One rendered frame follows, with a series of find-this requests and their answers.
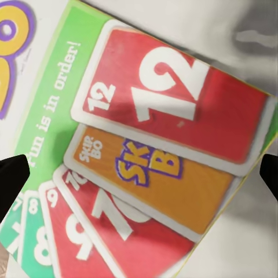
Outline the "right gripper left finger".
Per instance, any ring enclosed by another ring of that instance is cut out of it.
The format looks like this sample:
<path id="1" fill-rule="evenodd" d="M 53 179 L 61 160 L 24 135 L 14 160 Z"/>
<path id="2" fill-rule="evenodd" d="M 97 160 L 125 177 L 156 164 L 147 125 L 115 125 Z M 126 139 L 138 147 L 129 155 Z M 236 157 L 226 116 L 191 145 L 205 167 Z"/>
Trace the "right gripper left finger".
<path id="1" fill-rule="evenodd" d="M 25 154 L 0 160 L 0 223 L 30 176 Z"/>

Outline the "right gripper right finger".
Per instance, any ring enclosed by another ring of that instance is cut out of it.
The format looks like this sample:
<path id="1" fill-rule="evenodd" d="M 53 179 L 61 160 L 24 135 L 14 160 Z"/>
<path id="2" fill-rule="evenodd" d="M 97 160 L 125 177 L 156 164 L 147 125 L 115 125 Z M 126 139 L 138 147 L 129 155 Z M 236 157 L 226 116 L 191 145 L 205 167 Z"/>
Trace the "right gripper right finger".
<path id="1" fill-rule="evenodd" d="M 278 200 L 278 156 L 265 154 L 259 174 Z"/>

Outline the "board game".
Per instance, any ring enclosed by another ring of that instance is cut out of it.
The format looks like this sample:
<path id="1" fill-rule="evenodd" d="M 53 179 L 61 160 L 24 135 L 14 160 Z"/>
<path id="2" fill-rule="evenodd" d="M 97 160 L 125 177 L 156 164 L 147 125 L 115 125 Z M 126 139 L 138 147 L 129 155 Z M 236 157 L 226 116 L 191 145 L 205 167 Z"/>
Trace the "board game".
<path id="1" fill-rule="evenodd" d="M 278 97 L 81 0 L 0 0 L 0 242 L 30 278 L 176 278 L 278 136 Z"/>

